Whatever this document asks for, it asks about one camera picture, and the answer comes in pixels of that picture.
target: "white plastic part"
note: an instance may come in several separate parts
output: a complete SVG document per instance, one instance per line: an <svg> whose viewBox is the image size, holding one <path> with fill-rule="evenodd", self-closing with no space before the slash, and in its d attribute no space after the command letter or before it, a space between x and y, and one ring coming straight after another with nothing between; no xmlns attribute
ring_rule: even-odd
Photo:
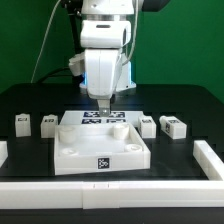
<svg viewBox="0 0 224 224"><path fill-rule="evenodd" d="M129 21L84 20L81 46L84 48L122 48L131 39Z"/></svg>
<svg viewBox="0 0 224 224"><path fill-rule="evenodd" d="M82 208L82 182L1 182L0 209Z"/></svg>
<svg viewBox="0 0 224 224"><path fill-rule="evenodd" d="M7 142L0 141L0 167L8 157Z"/></svg>
<svg viewBox="0 0 224 224"><path fill-rule="evenodd" d="M224 181L224 164L206 141L195 141L193 155L209 180Z"/></svg>
<svg viewBox="0 0 224 224"><path fill-rule="evenodd" d="M84 0L83 15L131 15L134 14L130 0Z"/></svg>
<svg viewBox="0 0 224 224"><path fill-rule="evenodd" d="M114 138L125 140L129 138L129 124L114 125Z"/></svg>
<svg viewBox="0 0 224 224"><path fill-rule="evenodd" d="M174 116L161 116L160 119L161 130L164 131L172 139L186 138L187 125Z"/></svg>
<svg viewBox="0 0 224 224"><path fill-rule="evenodd" d="M41 138L54 138L55 126L58 124L58 117L55 115L44 116L40 125Z"/></svg>
<svg viewBox="0 0 224 224"><path fill-rule="evenodd" d="M69 68L74 76L82 75L85 72L85 54L76 54L69 60Z"/></svg>
<svg viewBox="0 0 224 224"><path fill-rule="evenodd" d="M142 138L156 138L156 123L151 116L139 116L138 130Z"/></svg>
<svg viewBox="0 0 224 224"><path fill-rule="evenodd" d="M87 91L93 99L110 99L121 74L120 50L85 50Z"/></svg>
<svg viewBox="0 0 224 224"><path fill-rule="evenodd" d="M76 174L106 171L149 169L151 153L131 124L124 124L125 139L114 138L116 124L70 125L79 133L74 142L60 141L59 125L56 128L54 165L55 174ZM142 150L127 152L129 144L141 146Z"/></svg>
<svg viewBox="0 0 224 224"><path fill-rule="evenodd" d="M59 141L62 143L72 143L76 140L78 131L72 126L60 126L58 128Z"/></svg>
<svg viewBox="0 0 224 224"><path fill-rule="evenodd" d="M30 115L16 115L15 119L16 137L31 136Z"/></svg>
<svg viewBox="0 0 224 224"><path fill-rule="evenodd" d="M134 207L224 207L224 182L0 183L0 209Z"/></svg>
<svg viewBox="0 0 224 224"><path fill-rule="evenodd" d="M125 152L142 152L142 146L137 144L129 144L124 148Z"/></svg>
<svg viewBox="0 0 224 224"><path fill-rule="evenodd" d="M119 208L119 182L85 183L83 208Z"/></svg>

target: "white square box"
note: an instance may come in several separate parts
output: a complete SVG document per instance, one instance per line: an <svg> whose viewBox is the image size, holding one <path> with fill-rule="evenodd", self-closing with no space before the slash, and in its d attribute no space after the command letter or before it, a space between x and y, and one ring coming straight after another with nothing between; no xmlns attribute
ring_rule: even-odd
<svg viewBox="0 0 224 224"><path fill-rule="evenodd" d="M58 124L58 117L55 115L44 116L40 125L41 138L54 138L55 126Z"/></svg>
<svg viewBox="0 0 224 224"><path fill-rule="evenodd" d="M16 115L15 127L16 127L16 137L31 136L30 115L29 114Z"/></svg>
<svg viewBox="0 0 224 224"><path fill-rule="evenodd" d="M138 130L142 138L156 138L156 123L151 116L139 116Z"/></svg>
<svg viewBox="0 0 224 224"><path fill-rule="evenodd" d="M149 169L150 159L130 123L56 127L55 175Z"/></svg>
<svg viewBox="0 0 224 224"><path fill-rule="evenodd" d="M159 119L161 129L172 139L186 138L187 125L174 116L162 116Z"/></svg>

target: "white rectangular block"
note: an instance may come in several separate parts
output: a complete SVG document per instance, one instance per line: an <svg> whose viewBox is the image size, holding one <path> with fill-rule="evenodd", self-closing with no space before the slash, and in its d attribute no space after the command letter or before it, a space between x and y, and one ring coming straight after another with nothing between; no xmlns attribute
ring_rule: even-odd
<svg viewBox="0 0 224 224"><path fill-rule="evenodd" d="M209 180L224 180L224 164L206 141L195 141L193 155Z"/></svg>
<svg viewBox="0 0 224 224"><path fill-rule="evenodd" d="M162 116L159 119L161 130L165 132L172 139L186 138L187 125L174 116Z"/></svg>
<svg viewBox="0 0 224 224"><path fill-rule="evenodd" d="M142 138L156 138L156 123L151 116L139 116L138 130Z"/></svg>
<svg viewBox="0 0 224 224"><path fill-rule="evenodd" d="M0 142L0 167L8 157L7 142Z"/></svg>
<svg viewBox="0 0 224 224"><path fill-rule="evenodd" d="M82 182L2 182L0 209L82 208Z"/></svg>
<svg viewBox="0 0 224 224"><path fill-rule="evenodd" d="M41 138L54 138L55 126L58 124L58 117L55 115L44 116L40 125Z"/></svg>
<svg viewBox="0 0 224 224"><path fill-rule="evenodd" d="M31 136L30 115L16 115L15 120L16 137Z"/></svg>

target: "black label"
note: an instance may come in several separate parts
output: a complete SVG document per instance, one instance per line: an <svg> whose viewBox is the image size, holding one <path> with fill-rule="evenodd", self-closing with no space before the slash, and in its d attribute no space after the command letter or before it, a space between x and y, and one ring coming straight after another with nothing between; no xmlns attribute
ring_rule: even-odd
<svg viewBox="0 0 224 224"><path fill-rule="evenodd" d="M109 169L110 168L110 158L98 158L98 169Z"/></svg>
<svg viewBox="0 0 224 224"><path fill-rule="evenodd" d="M27 118L18 118L18 121L27 121Z"/></svg>
<svg viewBox="0 0 224 224"><path fill-rule="evenodd" d="M171 124L180 123L178 120L168 120Z"/></svg>
<svg viewBox="0 0 224 224"><path fill-rule="evenodd" d="M170 133L170 125L168 123L166 123L166 132Z"/></svg>
<svg viewBox="0 0 224 224"><path fill-rule="evenodd" d="M152 121L149 119L144 119L144 120L142 120L142 123L152 123Z"/></svg>
<svg viewBox="0 0 224 224"><path fill-rule="evenodd" d="M54 122L54 119L46 119L44 122Z"/></svg>

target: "white foam block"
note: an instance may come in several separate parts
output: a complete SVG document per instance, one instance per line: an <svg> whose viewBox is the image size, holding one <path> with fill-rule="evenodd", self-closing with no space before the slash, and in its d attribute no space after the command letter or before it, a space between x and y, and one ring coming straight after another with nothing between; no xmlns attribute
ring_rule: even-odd
<svg viewBox="0 0 224 224"><path fill-rule="evenodd" d="M195 141L193 155L209 180L224 180L224 164L206 141Z"/></svg>
<svg viewBox="0 0 224 224"><path fill-rule="evenodd" d="M82 182L0 183L0 209L82 208Z"/></svg>
<svg viewBox="0 0 224 224"><path fill-rule="evenodd" d="M172 139L186 138L187 125L174 116L162 116L159 119L161 130L165 132Z"/></svg>
<svg viewBox="0 0 224 224"><path fill-rule="evenodd" d="M223 207L223 181L128 181L120 183L120 208Z"/></svg>
<svg viewBox="0 0 224 224"><path fill-rule="evenodd" d="M142 138L156 138L156 123L151 116L139 116L138 130Z"/></svg>
<svg viewBox="0 0 224 224"><path fill-rule="evenodd" d="M54 138L55 126L58 124L58 117L55 115L44 116L41 122L41 138Z"/></svg>
<svg viewBox="0 0 224 224"><path fill-rule="evenodd" d="M15 127L16 127L16 137L31 136L30 115L29 114L16 115Z"/></svg>
<svg viewBox="0 0 224 224"><path fill-rule="evenodd" d="M0 142L0 167L8 157L7 142Z"/></svg>

